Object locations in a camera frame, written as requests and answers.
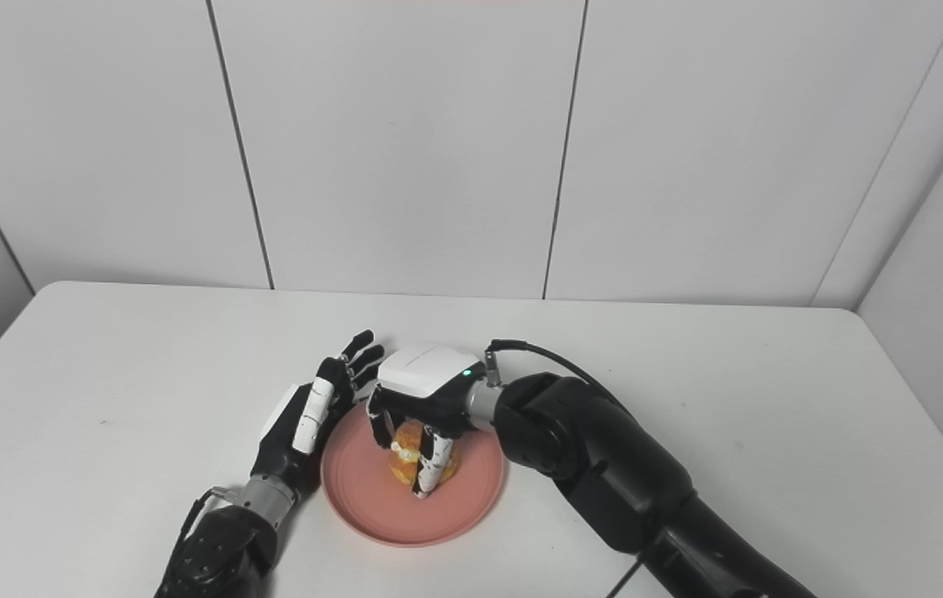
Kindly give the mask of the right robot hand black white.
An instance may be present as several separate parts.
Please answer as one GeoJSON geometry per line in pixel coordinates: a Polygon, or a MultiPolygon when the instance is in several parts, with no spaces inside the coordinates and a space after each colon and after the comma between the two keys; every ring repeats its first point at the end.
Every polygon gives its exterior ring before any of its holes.
{"type": "Polygon", "coordinates": [[[402,348],[381,362],[366,406],[370,430],[381,449],[414,457],[417,498],[452,476],[455,446],[476,428],[470,405],[485,378],[482,360],[442,345],[402,348]]]}

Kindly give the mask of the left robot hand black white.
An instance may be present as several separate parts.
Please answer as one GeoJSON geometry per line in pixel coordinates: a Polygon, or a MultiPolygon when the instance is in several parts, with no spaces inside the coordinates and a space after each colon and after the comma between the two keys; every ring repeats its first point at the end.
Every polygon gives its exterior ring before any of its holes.
{"type": "Polygon", "coordinates": [[[322,452],[336,424],[367,397],[385,349],[364,330],[339,355],[326,357],[312,381],[295,387],[259,440],[252,477],[281,482],[300,498],[315,492],[322,452]]]}

